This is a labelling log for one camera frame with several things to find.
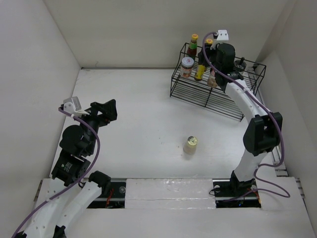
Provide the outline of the red green sauce bottle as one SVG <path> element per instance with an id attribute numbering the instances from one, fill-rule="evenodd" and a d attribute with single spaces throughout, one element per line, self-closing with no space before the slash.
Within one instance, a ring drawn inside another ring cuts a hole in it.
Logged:
<path id="1" fill-rule="evenodd" d="M 205 45 L 206 45 L 206 46 L 211 46 L 212 44 L 213 44 L 213 39 L 207 38 L 207 39 L 205 40 Z"/>

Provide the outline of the small yellow brown bottle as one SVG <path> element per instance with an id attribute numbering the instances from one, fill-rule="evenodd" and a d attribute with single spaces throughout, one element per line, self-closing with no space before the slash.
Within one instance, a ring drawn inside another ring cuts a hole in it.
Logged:
<path id="1" fill-rule="evenodd" d="M 206 67 L 203 64 L 198 65 L 195 76 L 194 76 L 194 79 L 196 81 L 202 81 L 205 69 Z"/>

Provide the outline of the green label sauce bottle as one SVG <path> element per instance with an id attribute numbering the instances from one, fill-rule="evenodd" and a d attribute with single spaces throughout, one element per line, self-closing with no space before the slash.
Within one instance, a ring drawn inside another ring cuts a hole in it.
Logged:
<path id="1" fill-rule="evenodd" d="M 196 54 L 197 54 L 197 41 L 198 41 L 198 34 L 193 34 L 191 36 L 191 40 L 190 40 L 190 43 L 189 43 L 189 46 L 187 48 L 187 56 L 194 59 L 195 60 L 195 57 L 196 57 Z"/>

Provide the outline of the white lid glass jar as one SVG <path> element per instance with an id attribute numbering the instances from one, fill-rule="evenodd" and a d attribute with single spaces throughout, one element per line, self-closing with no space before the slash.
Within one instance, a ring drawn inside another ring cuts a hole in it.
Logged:
<path id="1" fill-rule="evenodd" d="M 190 77 L 194 60 L 191 57 L 184 57 L 181 61 L 180 76 L 184 78 Z"/>

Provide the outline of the pink cap spice shaker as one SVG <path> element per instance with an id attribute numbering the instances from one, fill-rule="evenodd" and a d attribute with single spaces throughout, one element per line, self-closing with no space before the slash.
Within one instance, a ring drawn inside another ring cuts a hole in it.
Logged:
<path id="1" fill-rule="evenodd" d="M 207 80 L 207 85 L 210 87 L 210 88 L 216 88 L 218 86 L 216 80 L 215 80 L 215 73 L 214 71 L 211 71 L 210 72 L 210 75 L 208 77 L 208 80 Z"/>

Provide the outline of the black cap spice shaker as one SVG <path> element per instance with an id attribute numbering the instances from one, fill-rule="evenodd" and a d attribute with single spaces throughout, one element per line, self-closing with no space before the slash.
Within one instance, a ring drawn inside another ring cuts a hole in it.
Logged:
<path id="1" fill-rule="evenodd" d="M 244 57 L 234 61 L 234 68 L 238 72 L 243 72 L 246 69 L 246 66 L 247 64 Z"/>

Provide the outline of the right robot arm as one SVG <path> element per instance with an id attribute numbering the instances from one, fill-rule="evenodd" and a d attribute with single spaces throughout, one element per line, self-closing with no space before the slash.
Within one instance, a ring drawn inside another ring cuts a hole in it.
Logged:
<path id="1" fill-rule="evenodd" d="M 284 145 L 283 117 L 279 112 L 267 109 L 249 89 L 235 65 L 235 48 L 231 44 L 222 43 L 216 47 L 204 44 L 199 61 L 210 66 L 217 86 L 235 102 L 248 122 L 243 135 L 245 151 L 238 166 L 232 171 L 229 182 L 213 189 L 215 195 L 236 200 L 258 191 L 256 174 L 265 166 L 263 159 L 275 147 Z"/>

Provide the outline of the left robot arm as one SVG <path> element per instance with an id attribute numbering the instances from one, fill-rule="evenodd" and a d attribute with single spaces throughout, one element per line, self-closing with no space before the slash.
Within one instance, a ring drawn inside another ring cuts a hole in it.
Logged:
<path id="1" fill-rule="evenodd" d="M 78 97 L 71 97 L 58 110 L 77 124 L 63 131 L 45 200 L 19 225 L 14 238 L 65 238 L 85 209 L 110 192 L 111 178 L 91 169 L 101 148 L 99 128 L 117 119 L 116 101 L 92 102 L 84 110 Z"/>

